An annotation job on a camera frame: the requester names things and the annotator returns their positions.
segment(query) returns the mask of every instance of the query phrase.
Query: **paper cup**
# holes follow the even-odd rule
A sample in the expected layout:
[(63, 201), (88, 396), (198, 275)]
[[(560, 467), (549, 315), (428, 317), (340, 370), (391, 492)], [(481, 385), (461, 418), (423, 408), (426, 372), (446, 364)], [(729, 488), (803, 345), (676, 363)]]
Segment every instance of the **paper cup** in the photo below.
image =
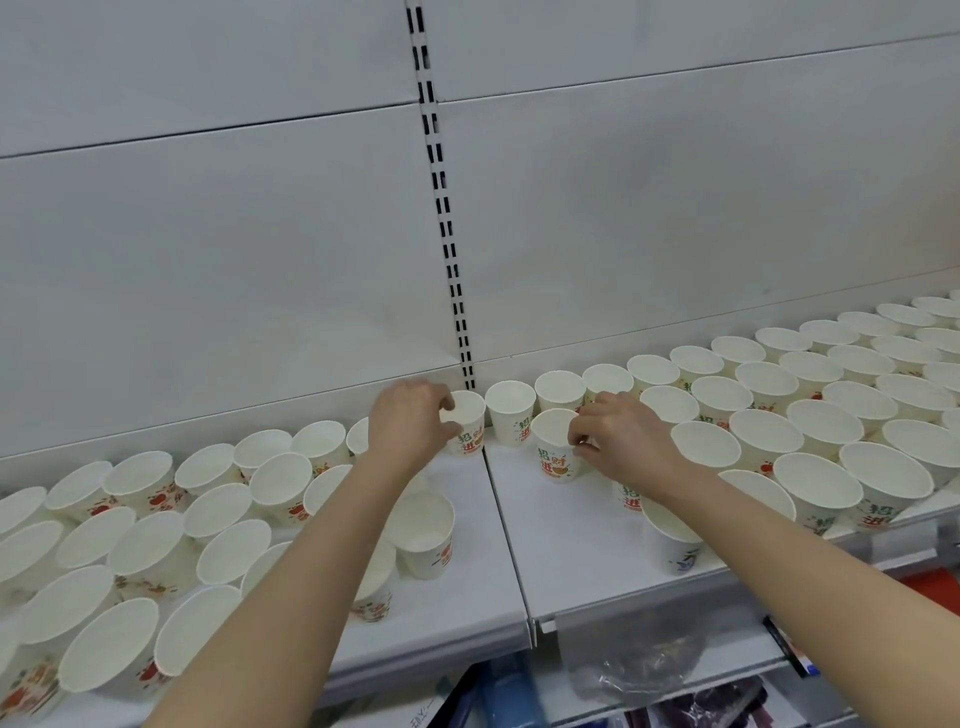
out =
[(804, 434), (804, 452), (836, 460), (840, 448), (863, 439), (863, 423), (835, 404), (817, 400), (795, 401), (786, 408), (786, 419)]
[(759, 500), (784, 518), (790, 521), (797, 519), (797, 506), (794, 505), (793, 498), (772, 478), (752, 471), (723, 471), (720, 477), (741, 493)]
[(282, 429), (263, 429), (247, 435), (233, 449), (233, 464), (249, 483), (256, 469), (270, 458), (289, 452), (294, 438)]
[(891, 375), (897, 370), (893, 359), (867, 347), (830, 347), (827, 358), (843, 367), (844, 379), (870, 386), (876, 384), (878, 376)]
[(390, 613), (390, 604), (394, 600), (395, 578), (396, 548), (389, 541), (381, 539), (373, 550), (350, 611), (367, 622), (384, 619)]
[(260, 583), (260, 579), (267, 575), (267, 571), (274, 567), (274, 564), (280, 560), (280, 556), (286, 552), (287, 547), (292, 543), (292, 541), (285, 541), (282, 544), (271, 546), (252, 563), (240, 582), (241, 596), (247, 598), (247, 595), (253, 591), (253, 587)]
[(540, 412), (556, 407), (578, 410), (583, 406), (587, 384), (580, 375), (556, 370), (538, 376), (534, 391), (537, 392)]
[(483, 449), (483, 426), (487, 404), (476, 392), (458, 389), (452, 395), (456, 406), (449, 411), (440, 410), (440, 421), (459, 423), (464, 431), (446, 443), (446, 451), (455, 455), (476, 454)]
[(913, 336), (918, 328), (937, 325), (933, 314), (902, 303), (881, 303), (876, 312), (885, 319), (890, 319), (900, 325), (900, 336)]
[(693, 569), (704, 540), (659, 503), (649, 498), (642, 501), (640, 542), (644, 555), (670, 574), (679, 576)]
[(800, 382), (794, 395), (798, 400), (822, 400), (824, 387), (843, 377), (843, 367), (821, 353), (788, 352), (780, 357), (780, 365)]
[(453, 503), (437, 493), (401, 498), (384, 529), (400, 561), (417, 579), (436, 579), (453, 555)]
[(700, 403), (693, 395), (679, 387), (649, 387), (640, 394), (640, 401), (656, 412), (657, 417), (671, 425), (691, 422), (700, 416)]
[(840, 463), (863, 486), (863, 500), (852, 514), (858, 531), (886, 528), (907, 506), (933, 493), (933, 478), (926, 468), (886, 445), (845, 445)]
[(350, 461), (347, 429), (334, 420), (323, 420), (304, 427), (294, 435), (291, 450), (310, 459), (314, 477)]
[(197, 550), (182, 513), (154, 513), (131, 526), (107, 554), (125, 598), (183, 595), (197, 583)]
[(779, 415), (786, 413), (786, 405), (797, 397), (800, 380), (768, 361), (741, 364), (734, 372), (736, 380), (754, 395), (754, 408)]
[(693, 382), (690, 394), (700, 403), (701, 422), (730, 428), (730, 415), (754, 403), (753, 393), (736, 379), (725, 376), (701, 376)]
[(169, 682), (154, 662), (160, 610), (140, 597), (110, 607), (67, 647), (60, 662), (60, 687), (118, 700), (138, 701)]
[(117, 505), (117, 499), (104, 492), (104, 480), (113, 466), (106, 460), (87, 463), (62, 478), (50, 489), (44, 501), (46, 509), (59, 518), (83, 523), (88, 518)]
[(206, 545), (197, 562), (201, 584), (240, 586), (250, 567), (267, 549), (272, 537), (266, 521), (250, 519), (235, 523)]
[(159, 511), (186, 509), (186, 492), (174, 485), (174, 458), (169, 452), (141, 452), (117, 464), (104, 478), (104, 492), (144, 518)]
[(837, 321), (860, 334), (856, 343), (861, 347), (869, 347), (875, 336), (897, 336), (901, 331), (896, 321), (866, 311), (845, 311), (837, 316)]
[(956, 397), (949, 390), (915, 376), (878, 376), (876, 388), (897, 403), (902, 420), (935, 423), (944, 412), (957, 405)]
[(537, 393), (522, 381), (498, 381), (484, 398), (493, 433), (501, 445), (511, 448), (522, 445), (530, 437)]
[(806, 452), (777, 458), (774, 478), (793, 498), (797, 523), (818, 536), (863, 499), (863, 488), (855, 477), (836, 463)]
[(804, 435), (785, 417), (760, 409), (745, 409), (730, 417), (730, 432), (740, 441), (736, 467), (768, 477), (774, 461), (804, 446)]
[(0, 607), (25, 604), (65, 573), (56, 554), (69, 532), (59, 521), (43, 521), (0, 541)]
[(313, 477), (310, 460), (298, 452), (274, 455), (250, 479), (250, 495), (264, 514), (280, 525), (303, 526), (310, 518), (303, 492)]
[(226, 443), (197, 450), (180, 463), (174, 474), (174, 482), (194, 497), (202, 496), (224, 483), (239, 483), (243, 474), (233, 462), (235, 450), (233, 445)]
[(577, 413), (557, 407), (540, 412), (530, 428), (537, 442), (540, 471), (554, 480), (572, 480), (580, 472), (582, 458), (573, 454), (573, 447), (566, 441), (570, 421)]
[(870, 437), (885, 422), (897, 417), (897, 403), (882, 392), (856, 381), (835, 381), (824, 387), (824, 401), (850, 412), (863, 423), (864, 436)]
[(634, 391), (634, 376), (623, 367), (615, 364), (594, 364), (584, 371), (584, 383), (587, 395), (584, 404), (591, 404), (601, 392), (617, 394)]
[(680, 367), (669, 359), (651, 353), (632, 356), (627, 362), (627, 371), (634, 378), (634, 392), (638, 395), (650, 387), (676, 384), (680, 379)]
[(680, 369), (677, 386), (687, 392), (701, 376), (718, 375), (724, 368), (723, 358), (703, 347), (677, 347), (670, 352), (670, 361)]
[(855, 344), (860, 334), (837, 321), (817, 319), (800, 324), (800, 333), (809, 336), (813, 342), (810, 350), (814, 353), (827, 353), (830, 347)]
[(813, 339), (792, 328), (760, 328), (754, 338), (767, 351), (767, 359), (773, 362), (780, 361), (787, 352), (808, 352), (813, 346)]
[(877, 439), (923, 465), (940, 490), (960, 473), (960, 437), (939, 425), (918, 420), (891, 420)]
[(670, 430), (670, 437), (687, 460), (706, 465), (716, 471), (728, 470), (740, 459), (742, 450), (723, 427), (709, 423), (680, 423)]
[(103, 564), (107, 554), (136, 522), (136, 513), (125, 505), (110, 508), (84, 521), (57, 546), (54, 559), (63, 570)]
[(236, 587), (209, 587), (184, 601), (156, 635), (154, 659), (167, 677), (180, 677), (240, 604)]

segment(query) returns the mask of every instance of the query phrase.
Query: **white back panel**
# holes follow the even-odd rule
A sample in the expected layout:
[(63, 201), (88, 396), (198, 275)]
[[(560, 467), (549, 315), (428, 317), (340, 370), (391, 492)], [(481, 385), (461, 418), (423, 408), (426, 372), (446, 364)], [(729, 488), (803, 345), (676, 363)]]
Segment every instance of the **white back panel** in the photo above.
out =
[(473, 360), (960, 264), (960, 37), (441, 105)]
[(0, 156), (416, 98), (403, 0), (0, 3)]
[(420, 112), (0, 161), (0, 454), (459, 363)]
[(955, 0), (422, 0), (441, 100), (960, 31)]

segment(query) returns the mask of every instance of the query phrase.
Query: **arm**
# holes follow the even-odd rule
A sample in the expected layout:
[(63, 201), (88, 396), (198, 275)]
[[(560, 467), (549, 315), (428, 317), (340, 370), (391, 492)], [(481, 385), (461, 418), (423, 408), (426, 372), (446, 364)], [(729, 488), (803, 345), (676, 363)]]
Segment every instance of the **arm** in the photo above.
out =
[(570, 425), (600, 472), (669, 508), (720, 556), (870, 725), (960, 725), (960, 619), (680, 455), (629, 395)]
[(306, 725), (373, 548), (403, 488), (460, 432), (449, 390), (402, 381), (370, 415), (370, 449), (164, 695), (145, 728)]

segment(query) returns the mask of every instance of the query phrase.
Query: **hand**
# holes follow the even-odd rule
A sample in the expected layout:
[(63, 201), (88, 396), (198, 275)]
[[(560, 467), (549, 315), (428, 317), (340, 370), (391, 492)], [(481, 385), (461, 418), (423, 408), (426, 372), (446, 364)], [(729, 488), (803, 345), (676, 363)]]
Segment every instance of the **hand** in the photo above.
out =
[(440, 421), (441, 407), (454, 407), (445, 384), (405, 379), (391, 385), (373, 403), (368, 452), (402, 473), (406, 483), (426, 467), (447, 440), (463, 431), (457, 423)]
[(602, 474), (658, 502), (701, 474), (680, 454), (670, 425), (626, 392), (598, 394), (570, 422), (567, 440)]

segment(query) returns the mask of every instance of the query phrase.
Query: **printed paper cup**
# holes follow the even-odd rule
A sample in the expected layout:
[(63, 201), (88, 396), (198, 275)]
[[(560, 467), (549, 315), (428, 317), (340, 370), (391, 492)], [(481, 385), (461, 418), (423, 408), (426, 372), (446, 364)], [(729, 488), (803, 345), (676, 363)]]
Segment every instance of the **printed paper cup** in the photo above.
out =
[(540, 471), (554, 480), (572, 480), (580, 472), (582, 458), (567, 443), (570, 421), (577, 413), (557, 407), (540, 412), (530, 425), (537, 443)]
[(754, 408), (778, 415), (797, 397), (800, 380), (779, 364), (768, 361), (741, 364), (734, 372), (736, 380), (754, 394)]
[(83, 523), (88, 518), (117, 505), (117, 499), (104, 491), (104, 480), (113, 466), (106, 460), (87, 463), (62, 478), (50, 489), (44, 502), (46, 509), (58, 518)]
[(540, 412), (557, 407), (579, 410), (584, 404), (587, 384), (580, 375), (556, 370), (538, 376), (534, 391), (537, 392)]
[(853, 514), (858, 531), (886, 528), (907, 506), (933, 493), (933, 478), (926, 468), (886, 445), (845, 445), (840, 463), (863, 485), (863, 500)]
[(797, 523), (823, 536), (863, 499), (855, 477), (836, 463), (807, 452), (790, 452), (774, 462), (774, 478), (797, 507)]
[(522, 381), (498, 381), (484, 399), (500, 444), (516, 448), (526, 442), (537, 402), (534, 388)]
[(774, 461), (804, 446), (804, 435), (785, 417), (760, 409), (745, 409), (730, 417), (730, 432), (740, 441), (743, 454), (736, 467), (773, 476)]
[(487, 413), (487, 404), (476, 392), (458, 389), (452, 393), (452, 410), (440, 410), (442, 423), (455, 422), (464, 429), (446, 444), (446, 451), (454, 455), (474, 455), (483, 449), (484, 415)]

